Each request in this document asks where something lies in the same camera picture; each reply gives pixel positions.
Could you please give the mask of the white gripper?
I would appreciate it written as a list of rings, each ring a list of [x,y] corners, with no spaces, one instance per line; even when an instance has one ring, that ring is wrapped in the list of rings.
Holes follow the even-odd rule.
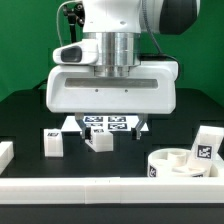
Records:
[[[95,40],[83,40],[53,51],[56,66],[47,82],[46,104],[56,113],[76,113],[75,121],[85,140],[91,129],[83,113],[139,114],[131,129],[132,139],[141,138],[147,114],[169,114],[176,107],[175,61],[142,61],[121,68],[119,77],[105,77],[96,71],[100,51]]]

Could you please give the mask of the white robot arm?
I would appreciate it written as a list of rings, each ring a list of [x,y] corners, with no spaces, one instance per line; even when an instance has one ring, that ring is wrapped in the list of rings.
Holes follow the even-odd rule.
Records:
[[[83,39],[54,50],[46,104],[52,112],[73,113],[87,139],[83,117],[136,114],[140,130],[150,114],[176,107],[176,59],[140,53],[140,35],[181,34],[197,19],[200,0],[73,0],[79,7]]]

